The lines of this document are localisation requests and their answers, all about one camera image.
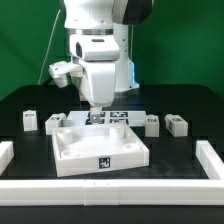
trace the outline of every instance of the green wall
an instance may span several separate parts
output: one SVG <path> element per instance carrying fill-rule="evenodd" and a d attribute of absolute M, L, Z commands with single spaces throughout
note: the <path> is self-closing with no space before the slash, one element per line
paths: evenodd
<path fill-rule="evenodd" d="M 58 6 L 58 0 L 1 2 L 0 99 L 37 84 Z M 47 64 L 64 58 L 63 22 L 64 15 Z M 201 84 L 224 98 L 223 28 L 223 0 L 155 0 L 151 16 L 134 28 L 137 81 Z"/>

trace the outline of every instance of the black table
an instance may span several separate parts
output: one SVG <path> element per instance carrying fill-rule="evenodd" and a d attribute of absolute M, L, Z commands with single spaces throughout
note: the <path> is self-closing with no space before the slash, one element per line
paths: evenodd
<path fill-rule="evenodd" d="M 13 141 L 15 157 L 0 179 L 56 179 L 51 137 L 45 121 L 55 113 L 88 110 L 74 86 L 21 87 L 0 102 L 0 141 Z M 138 95 L 117 98 L 105 110 L 145 110 L 160 118 L 160 137 L 136 134 L 150 149 L 148 167 L 85 174 L 64 179 L 207 179 L 195 157 L 196 141 L 208 140 L 224 156 L 224 102 L 199 85 L 144 86 Z M 38 131 L 24 132 L 22 112 L 38 112 Z M 165 115 L 179 114 L 189 123 L 188 137 L 174 138 L 165 128 Z M 45 206 L 0 207 L 2 223 L 220 223 L 224 206 Z"/>

